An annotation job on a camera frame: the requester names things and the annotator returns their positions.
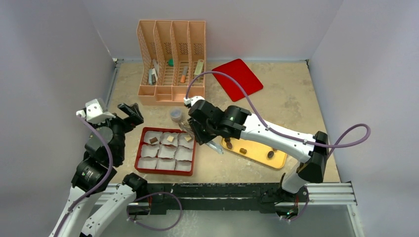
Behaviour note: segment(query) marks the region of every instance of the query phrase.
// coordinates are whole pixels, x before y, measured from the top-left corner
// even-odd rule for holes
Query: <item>brown object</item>
[[[271,159],[272,157],[274,157],[274,152],[273,151],[268,152],[268,158]]]
[[[227,146],[228,149],[233,149],[233,144],[231,144],[231,142],[226,142],[225,145]]]
[[[194,78],[198,60],[204,60],[207,70],[205,21],[141,20],[137,36],[144,63],[144,73],[138,90],[143,105],[183,106],[188,84]],[[148,70],[153,68],[152,60],[159,63],[156,85],[148,84]],[[173,59],[173,67],[168,61]],[[185,81],[182,72],[187,66]],[[205,78],[194,82],[189,96],[205,97]]]
[[[152,139],[150,139],[150,144],[153,144],[155,142],[158,142],[159,140],[157,139],[157,137],[153,137]]]

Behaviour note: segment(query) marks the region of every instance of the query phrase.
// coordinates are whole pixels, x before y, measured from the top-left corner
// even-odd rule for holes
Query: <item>red cutting board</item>
[[[262,83],[257,79],[254,73],[248,68],[248,66],[241,59],[236,59],[229,63],[223,64],[213,69],[213,71],[226,73],[227,75],[234,78],[245,90],[248,95],[251,95],[259,90],[263,89]],[[222,75],[214,74],[214,77],[223,87],[227,95],[233,102],[243,99],[245,96],[241,90]]]

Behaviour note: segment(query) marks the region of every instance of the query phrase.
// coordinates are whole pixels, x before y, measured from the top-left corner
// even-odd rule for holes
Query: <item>orange plate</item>
[[[254,141],[248,141],[243,139],[238,140],[234,138],[231,138],[230,142],[231,145],[233,145],[233,148],[231,150],[227,148],[224,139],[221,140],[221,145],[228,151],[232,151],[247,158],[256,160],[257,162],[263,163],[275,169],[280,169],[285,164],[287,154],[281,151],[275,151],[274,156],[271,159],[269,159],[268,152],[271,151],[272,148],[267,145]],[[241,153],[240,148],[246,149],[246,154]]]

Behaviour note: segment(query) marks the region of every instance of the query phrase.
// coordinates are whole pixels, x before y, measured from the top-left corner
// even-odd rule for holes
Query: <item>beige countertop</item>
[[[223,63],[208,62],[207,69]],[[262,82],[264,88],[250,96],[262,117],[275,124],[303,133],[314,134],[326,131],[316,94],[305,62],[296,63],[247,63]],[[173,107],[142,106],[138,99],[138,87],[143,74],[142,63],[123,63],[120,68],[109,111],[123,113],[117,109],[119,103],[138,103],[144,123],[126,135],[125,161],[116,170],[112,183],[120,183],[125,175],[135,172],[134,163],[143,127],[177,128],[169,111]],[[246,99],[232,102],[212,75],[206,77],[206,100],[225,110],[237,105],[251,111]],[[187,109],[182,107],[184,117]],[[195,152],[194,174],[188,176],[142,174],[150,183],[250,183],[279,182],[284,172],[291,171],[297,161],[288,156],[281,169],[257,163],[241,155],[224,151],[218,154],[207,146],[198,146]],[[328,160],[325,182],[339,182],[335,159]]]

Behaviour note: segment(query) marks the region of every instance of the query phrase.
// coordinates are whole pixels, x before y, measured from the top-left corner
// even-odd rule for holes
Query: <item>red tray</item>
[[[177,133],[185,133],[182,130],[179,129],[169,129],[169,128],[159,128],[159,127],[144,127],[143,131],[141,133],[141,139],[140,144],[138,145],[138,152],[137,157],[135,159],[134,168],[138,170],[138,172],[141,173],[151,173],[151,174],[171,174],[171,175],[182,175],[182,176],[191,176],[194,171],[194,161],[195,161],[195,148],[196,148],[196,141],[194,140],[194,149],[192,153],[192,166],[191,171],[179,171],[179,170],[164,170],[164,169],[141,169],[138,167],[138,161],[141,158],[141,147],[144,144],[147,144],[144,142],[144,136],[145,133],[148,131],[156,131],[156,132],[177,132]]]
[[[244,63],[241,59],[236,59],[229,63],[223,64],[214,68],[213,71],[226,73],[227,75],[234,78],[243,87],[247,95],[251,95],[263,89],[262,83],[254,75],[246,63]],[[214,74],[214,77],[217,79],[218,83],[220,83],[221,87],[223,87],[233,102],[241,100],[245,97],[245,95],[236,86],[236,84],[234,84],[234,82],[230,81],[225,76]]]

